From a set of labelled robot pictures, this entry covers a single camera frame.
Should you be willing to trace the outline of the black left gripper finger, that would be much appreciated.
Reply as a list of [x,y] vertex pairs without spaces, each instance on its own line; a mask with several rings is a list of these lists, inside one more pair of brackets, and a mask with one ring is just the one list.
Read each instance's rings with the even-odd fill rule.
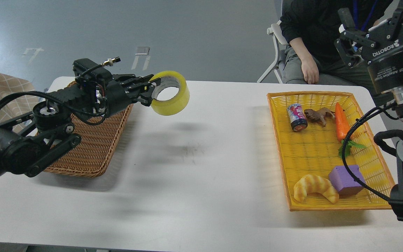
[[153,92],[159,85],[161,85],[161,78],[151,78],[149,82],[126,86],[126,95],[131,104],[140,102],[144,106],[150,106],[153,100]]
[[143,76],[143,77],[136,76],[135,74],[114,74],[114,75],[112,75],[113,80],[115,82],[120,83],[120,85],[122,85],[122,86],[130,86],[133,84],[149,82],[153,76],[154,76],[153,74]]

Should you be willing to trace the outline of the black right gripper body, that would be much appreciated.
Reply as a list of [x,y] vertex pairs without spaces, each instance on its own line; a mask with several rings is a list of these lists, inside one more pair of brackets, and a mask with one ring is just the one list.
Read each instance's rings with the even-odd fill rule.
[[398,34],[389,36],[390,22],[382,21],[368,30],[375,47],[363,47],[361,56],[368,62],[368,73],[377,93],[385,93],[403,85],[403,23]]

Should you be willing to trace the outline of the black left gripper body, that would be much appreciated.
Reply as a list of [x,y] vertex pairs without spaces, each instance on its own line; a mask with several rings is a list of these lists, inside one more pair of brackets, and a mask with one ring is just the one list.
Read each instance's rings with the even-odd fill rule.
[[105,89],[105,95],[108,103],[108,116],[113,116],[132,104],[132,99],[126,94],[126,86],[122,83],[134,78],[135,75],[113,75]]

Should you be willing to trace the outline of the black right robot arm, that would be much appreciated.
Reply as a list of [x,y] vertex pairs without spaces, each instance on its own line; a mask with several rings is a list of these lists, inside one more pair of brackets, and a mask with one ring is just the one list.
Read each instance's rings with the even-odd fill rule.
[[[356,28],[349,9],[341,8],[338,15],[344,28],[335,46],[344,63],[352,68],[365,62],[376,92],[391,92],[395,99],[392,104],[375,107],[358,119],[345,136],[342,146],[346,147],[350,136],[370,118],[388,109],[395,110],[399,119],[403,118],[403,0],[399,1],[390,19],[368,31]],[[398,184],[393,186],[390,196],[370,188],[352,172],[349,174],[364,188],[387,201],[397,219],[403,221],[403,131],[379,132],[374,136],[374,142],[396,157]]]

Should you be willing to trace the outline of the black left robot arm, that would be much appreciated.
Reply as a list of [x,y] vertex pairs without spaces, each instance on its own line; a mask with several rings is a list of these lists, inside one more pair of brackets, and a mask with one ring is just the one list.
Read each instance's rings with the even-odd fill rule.
[[102,124],[111,116],[140,102],[152,104],[154,76],[112,74],[107,67],[119,57],[96,63],[88,58],[72,64],[75,84],[45,93],[21,91],[0,100],[0,110],[23,96],[42,98],[32,110],[0,122],[0,176],[9,172],[34,177],[80,144],[75,116],[89,126]]

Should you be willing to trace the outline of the person's bare hand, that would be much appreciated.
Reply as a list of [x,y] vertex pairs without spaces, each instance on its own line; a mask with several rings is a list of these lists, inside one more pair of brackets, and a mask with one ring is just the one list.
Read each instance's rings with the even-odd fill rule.
[[301,70],[304,76],[304,81],[307,84],[318,84],[319,69],[313,57],[309,56],[301,59]]

